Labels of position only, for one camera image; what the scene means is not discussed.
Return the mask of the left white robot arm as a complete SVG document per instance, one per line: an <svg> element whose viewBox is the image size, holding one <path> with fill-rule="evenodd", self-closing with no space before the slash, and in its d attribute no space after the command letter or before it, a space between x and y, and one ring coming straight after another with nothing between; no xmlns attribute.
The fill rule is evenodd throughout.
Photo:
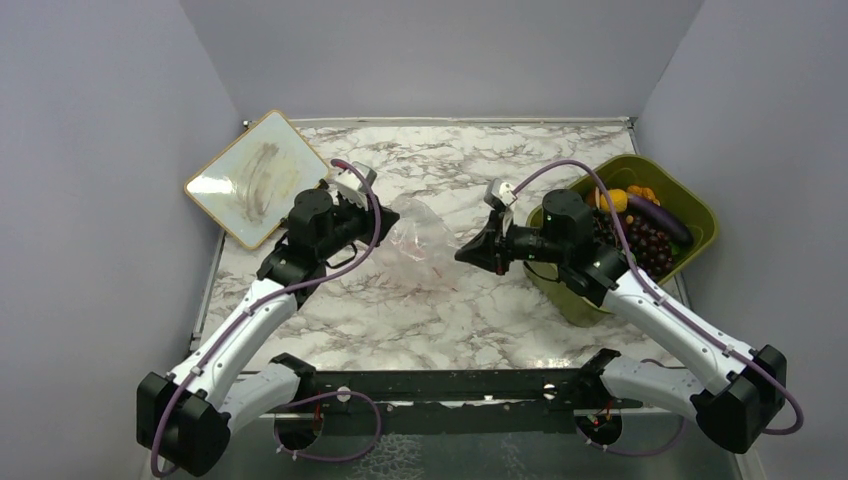
<svg viewBox="0 0 848 480"><path fill-rule="evenodd" d="M237 308L193 354L166 374L148 373L136 390L136 441L150 451L150 471L209 472L231 435L276 395L290 410L313 401L314 384L270 367L244 387L235 382L282 323L334 277L356 268L399 221L374 195L354 201L308 189L296 195L285 232L263 259Z"/></svg>

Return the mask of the clear zip top bag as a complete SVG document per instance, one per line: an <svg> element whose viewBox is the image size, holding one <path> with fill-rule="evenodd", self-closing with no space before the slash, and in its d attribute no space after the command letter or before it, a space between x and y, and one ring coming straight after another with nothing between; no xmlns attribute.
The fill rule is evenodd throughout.
<svg viewBox="0 0 848 480"><path fill-rule="evenodd" d="M454 261L459 247L453 230L424 202L409 195L395 198L389 208L400 215L371 259L398 285L434 291L454 291L464 268Z"/></svg>

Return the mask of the dark red grape bunch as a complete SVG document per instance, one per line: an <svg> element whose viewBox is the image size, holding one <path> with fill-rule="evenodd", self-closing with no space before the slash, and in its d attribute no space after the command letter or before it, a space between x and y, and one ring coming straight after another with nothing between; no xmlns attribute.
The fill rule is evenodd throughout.
<svg viewBox="0 0 848 480"><path fill-rule="evenodd" d="M618 218L637 266L655 281L667 276L675 264L669 235L640 214L626 212ZM593 219L595 240L621 250L622 242L610 214L595 209Z"/></svg>

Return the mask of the orange pumpkin piece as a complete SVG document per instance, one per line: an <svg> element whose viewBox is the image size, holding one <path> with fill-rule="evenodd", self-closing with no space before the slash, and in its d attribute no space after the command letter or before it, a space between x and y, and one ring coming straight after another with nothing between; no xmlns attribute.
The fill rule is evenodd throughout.
<svg viewBox="0 0 848 480"><path fill-rule="evenodd" d="M649 187L643 187L643 186L639 186L639 185L630 185L630 186L627 187L626 192L629 195L634 195L634 196L643 198L643 199L653 203L654 205L657 205L657 206L661 205L661 202L656 197L655 192Z"/></svg>

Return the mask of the gold framed mirror tray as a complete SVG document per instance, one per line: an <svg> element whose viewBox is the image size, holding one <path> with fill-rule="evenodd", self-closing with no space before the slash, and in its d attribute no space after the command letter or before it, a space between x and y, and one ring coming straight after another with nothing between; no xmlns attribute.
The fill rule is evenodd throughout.
<svg viewBox="0 0 848 480"><path fill-rule="evenodd" d="M185 194L242 247L279 228L295 196L331 167L280 111L271 110L184 184Z"/></svg>

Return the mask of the yellow orange fruit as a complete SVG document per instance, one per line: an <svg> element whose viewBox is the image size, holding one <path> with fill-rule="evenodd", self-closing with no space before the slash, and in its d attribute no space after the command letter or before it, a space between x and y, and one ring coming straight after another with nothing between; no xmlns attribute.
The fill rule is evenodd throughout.
<svg viewBox="0 0 848 480"><path fill-rule="evenodd" d="M628 208L629 197L625 190L612 189L604 194L596 188L592 196L595 206L606 213L623 213Z"/></svg>

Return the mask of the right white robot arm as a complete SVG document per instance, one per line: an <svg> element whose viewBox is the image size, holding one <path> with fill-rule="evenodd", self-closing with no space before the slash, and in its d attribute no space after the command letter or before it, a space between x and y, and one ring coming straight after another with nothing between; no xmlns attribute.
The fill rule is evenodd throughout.
<svg viewBox="0 0 848 480"><path fill-rule="evenodd" d="M604 350L577 380L585 404L622 398L659 407L696 423L736 454L766 433L787 400L782 352L723 334L632 268L622 251L595 240L594 212L578 193L547 193L538 228L515 225L499 197L489 194L486 201L492 208L487 223L456 252L457 261L497 275L517 261L553 264L569 290L627 319L682 364L662 368Z"/></svg>

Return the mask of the purple eggplant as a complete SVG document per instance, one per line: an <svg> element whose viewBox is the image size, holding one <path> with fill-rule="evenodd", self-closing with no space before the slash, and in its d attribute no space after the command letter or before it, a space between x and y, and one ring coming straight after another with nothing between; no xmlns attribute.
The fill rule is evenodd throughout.
<svg viewBox="0 0 848 480"><path fill-rule="evenodd" d="M683 247L691 247L694 244L695 239L689 228L667 209L631 193L627 194L627 201L630 209L662 228L674 243Z"/></svg>

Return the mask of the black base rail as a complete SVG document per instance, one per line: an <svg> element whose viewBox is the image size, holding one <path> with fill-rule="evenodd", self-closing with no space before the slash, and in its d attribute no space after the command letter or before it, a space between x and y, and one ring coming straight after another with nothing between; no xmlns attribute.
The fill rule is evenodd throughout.
<svg viewBox="0 0 848 480"><path fill-rule="evenodd" d="M541 432L571 434L586 415L611 413L609 437L621 431L619 410L641 407L608 394L580 368L516 370L319 370L283 353L273 363L300 383L297 406L275 408L285 445L320 436Z"/></svg>

